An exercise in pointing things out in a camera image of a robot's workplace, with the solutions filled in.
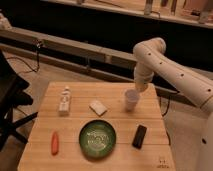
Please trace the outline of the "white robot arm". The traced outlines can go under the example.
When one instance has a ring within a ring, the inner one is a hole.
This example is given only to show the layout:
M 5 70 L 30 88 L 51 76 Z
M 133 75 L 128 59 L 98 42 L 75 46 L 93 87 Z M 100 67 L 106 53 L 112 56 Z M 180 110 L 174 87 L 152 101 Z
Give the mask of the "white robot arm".
M 134 46 L 133 56 L 137 60 L 134 68 L 135 87 L 139 92 L 145 91 L 157 73 L 208 114 L 195 170 L 213 171 L 213 80 L 168 59 L 164 56 L 165 51 L 166 43 L 160 37 Z

